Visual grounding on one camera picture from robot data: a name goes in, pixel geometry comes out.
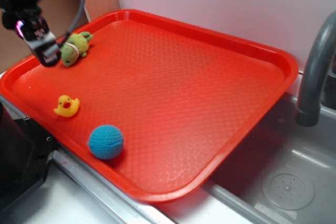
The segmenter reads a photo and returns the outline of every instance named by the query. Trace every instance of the pink light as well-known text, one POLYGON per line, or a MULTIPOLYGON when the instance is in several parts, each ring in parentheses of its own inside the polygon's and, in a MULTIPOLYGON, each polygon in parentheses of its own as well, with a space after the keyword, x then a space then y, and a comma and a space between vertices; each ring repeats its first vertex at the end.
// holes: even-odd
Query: pink light
POLYGON ((23 27, 25 24, 21 21, 21 20, 18 20, 17 23, 16 23, 16 31, 18 33, 18 35, 23 38, 23 33, 21 31, 21 27, 23 27))

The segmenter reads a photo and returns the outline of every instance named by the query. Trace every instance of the faucet spout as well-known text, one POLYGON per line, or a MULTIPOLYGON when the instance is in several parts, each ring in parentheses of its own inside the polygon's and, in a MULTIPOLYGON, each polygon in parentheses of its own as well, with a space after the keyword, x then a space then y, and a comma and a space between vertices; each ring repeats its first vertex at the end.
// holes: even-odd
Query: faucet spout
MULTIPOLYGON (((327 77, 328 82, 329 78, 336 80, 331 69, 335 54, 336 11, 329 15, 320 28, 304 69, 295 113, 296 122, 302 126, 311 127, 319 121, 321 98, 327 77)), ((323 97, 327 98, 329 95, 335 95, 336 85, 334 87, 334 89, 328 88, 323 97)))

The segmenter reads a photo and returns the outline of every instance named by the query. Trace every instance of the duck beak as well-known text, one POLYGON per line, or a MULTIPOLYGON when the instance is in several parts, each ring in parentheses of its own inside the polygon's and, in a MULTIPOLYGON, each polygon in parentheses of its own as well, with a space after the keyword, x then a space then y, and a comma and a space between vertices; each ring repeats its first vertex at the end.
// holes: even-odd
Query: duck beak
POLYGON ((71 105, 70 102, 64 102, 64 103, 63 103, 63 108, 67 109, 67 108, 70 107, 70 105, 71 105))

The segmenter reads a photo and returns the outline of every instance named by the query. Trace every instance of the tray rim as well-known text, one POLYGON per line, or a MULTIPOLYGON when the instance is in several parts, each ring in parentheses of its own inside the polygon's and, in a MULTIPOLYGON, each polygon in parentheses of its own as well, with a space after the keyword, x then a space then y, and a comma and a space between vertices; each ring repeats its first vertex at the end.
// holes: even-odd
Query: tray rim
MULTIPOLYGON (((226 41, 232 43, 231 47, 236 49, 237 44, 239 44, 243 46, 243 51, 245 52, 238 53, 251 56, 261 61, 269 62, 277 66, 284 75, 284 82, 282 83, 282 85, 267 100, 265 100, 263 105, 256 111, 256 113, 245 122, 242 128, 226 143, 223 148, 218 150, 217 154, 210 160, 210 162, 202 170, 200 170, 200 172, 189 183, 181 186, 176 190, 168 191, 164 194, 144 191, 132 181, 128 180, 122 174, 118 173, 112 167, 106 165, 99 159, 91 159, 91 162, 88 163, 86 160, 89 157, 89 153, 80 151, 81 147, 80 145, 75 144, 76 141, 67 141, 66 143, 59 141, 62 145, 64 145, 67 149, 73 152, 76 156, 81 158, 93 169, 97 170, 97 167, 99 167, 99 170, 97 172, 99 172, 108 181, 115 184, 129 196, 148 203, 171 201, 193 192, 210 177, 212 172, 234 150, 235 146, 237 146, 244 139, 246 134, 248 134, 248 132, 264 117, 264 115, 273 107, 273 105, 281 98, 281 96, 290 87, 290 85, 296 80, 299 69, 297 62, 295 61, 293 56, 283 50, 133 9, 118 10, 107 13, 97 18, 96 20, 78 28, 74 31, 74 33, 79 33, 81 31, 89 31, 91 33, 94 33, 95 31, 101 29, 107 24, 110 24, 111 22, 126 20, 131 20, 135 22, 138 22, 138 20, 140 20, 141 23, 145 25, 168 30, 169 32, 196 39, 202 42, 207 42, 208 44, 214 46, 220 46, 220 43, 222 44, 223 41, 226 41), (258 57, 249 55, 253 54, 253 52, 255 52, 256 50, 258 52, 264 52, 264 54, 259 54, 258 57)), ((32 118, 38 115, 38 112, 26 108, 24 102, 22 102, 20 99, 17 99, 15 95, 11 93, 10 88, 12 84, 22 75, 22 73, 26 73, 32 70, 39 64, 40 63, 38 62, 37 58, 31 55, 23 61, 9 68, 0 78, 0 93, 24 113, 28 112, 27 114, 29 114, 29 116, 31 116, 32 118)), ((50 124, 45 120, 43 122, 40 122, 40 124, 46 129, 50 128, 50 124)), ((54 135, 57 139, 64 139, 64 137, 69 138, 69 136, 64 133, 54 135)))

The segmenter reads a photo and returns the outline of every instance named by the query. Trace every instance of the white wall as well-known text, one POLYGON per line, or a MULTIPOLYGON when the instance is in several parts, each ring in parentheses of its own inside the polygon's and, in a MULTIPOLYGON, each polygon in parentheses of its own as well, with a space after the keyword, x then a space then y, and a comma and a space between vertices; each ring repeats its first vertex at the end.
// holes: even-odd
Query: white wall
POLYGON ((133 8, 285 50, 300 65, 336 0, 119 0, 133 8))

